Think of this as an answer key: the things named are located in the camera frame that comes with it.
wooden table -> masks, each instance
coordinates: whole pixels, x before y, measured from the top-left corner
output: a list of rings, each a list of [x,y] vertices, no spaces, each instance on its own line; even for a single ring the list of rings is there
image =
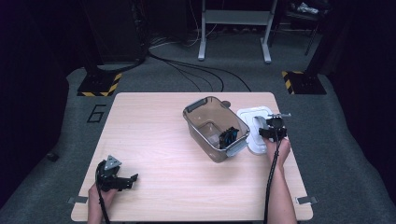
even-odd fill
[[[139,177],[131,189],[117,193],[107,211],[111,221],[262,220],[271,164],[247,148],[221,163],[210,160],[182,116],[187,105],[206,96],[231,102],[235,114],[261,105],[279,112],[269,92],[119,93],[79,196],[88,196],[98,163],[112,155],[122,162],[119,177]],[[285,173],[293,201],[306,196],[292,152]],[[87,205],[76,203],[71,218],[86,221]],[[310,204],[295,203],[294,208],[298,220],[313,216]]]

yellow and black hazard tape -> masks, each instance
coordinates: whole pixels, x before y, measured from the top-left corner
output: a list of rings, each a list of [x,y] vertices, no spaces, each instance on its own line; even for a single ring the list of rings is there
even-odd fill
[[[289,94],[294,94],[294,89],[290,81],[289,74],[303,74],[304,72],[299,71],[282,71],[283,80],[285,80],[286,89],[288,89]]]
[[[122,74],[117,74],[108,91],[79,91],[78,96],[111,96],[119,85]]]

hand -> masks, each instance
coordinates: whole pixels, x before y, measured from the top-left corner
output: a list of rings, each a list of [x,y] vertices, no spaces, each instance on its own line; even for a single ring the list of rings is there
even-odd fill
[[[102,198],[105,202],[106,210],[110,207],[113,202],[114,196],[117,190],[111,189],[108,192],[102,191]],[[88,200],[88,224],[99,224],[102,223],[102,207],[99,204],[99,194],[96,184],[93,184],[88,190],[89,200]]]
[[[267,138],[263,138],[262,140],[267,146],[267,156],[270,159],[270,162],[273,162],[276,151],[276,142],[271,142]],[[286,158],[289,156],[290,148],[291,146],[289,139],[283,138],[279,146],[279,156],[277,157],[277,161],[276,161],[276,165],[278,167],[283,167]]]

printed number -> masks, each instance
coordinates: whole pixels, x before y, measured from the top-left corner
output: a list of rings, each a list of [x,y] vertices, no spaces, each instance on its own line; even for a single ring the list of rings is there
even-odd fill
[[[90,117],[87,120],[87,123],[99,123],[100,120],[102,119],[102,116],[105,114],[105,112],[96,112],[96,107],[99,106],[106,106],[106,105],[95,105],[95,107],[93,108]]]

white lid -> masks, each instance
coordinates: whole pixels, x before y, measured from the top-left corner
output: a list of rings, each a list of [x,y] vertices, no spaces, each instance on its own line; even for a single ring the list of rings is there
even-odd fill
[[[272,114],[273,112],[271,109],[266,106],[240,109],[237,112],[238,117],[243,120],[250,129],[250,134],[247,137],[247,143],[250,152],[255,155],[261,155],[267,152],[267,146],[259,135],[259,129],[262,128],[262,122],[255,117],[269,119],[271,117],[268,115]]]

